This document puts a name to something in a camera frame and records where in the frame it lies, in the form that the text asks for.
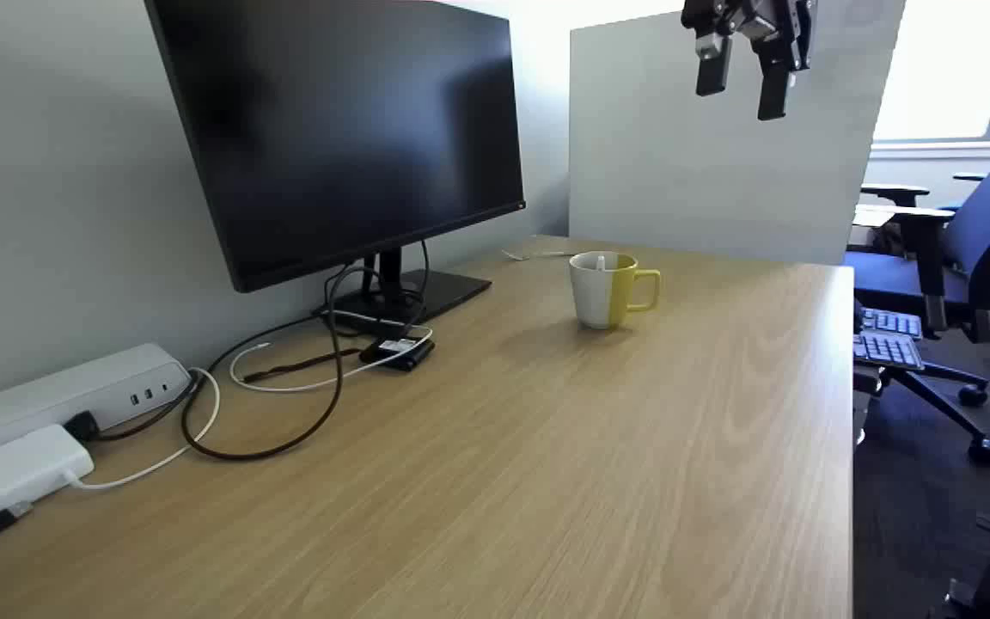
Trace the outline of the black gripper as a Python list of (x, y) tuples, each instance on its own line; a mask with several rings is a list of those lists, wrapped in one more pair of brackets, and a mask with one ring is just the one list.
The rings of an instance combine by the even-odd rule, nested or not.
[(693, 32), (697, 95), (727, 89), (731, 36), (761, 54), (761, 122), (778, 122), (787, 106), (790, 71), (808, 66), (811, 0), (683, 0), (682, 26)]

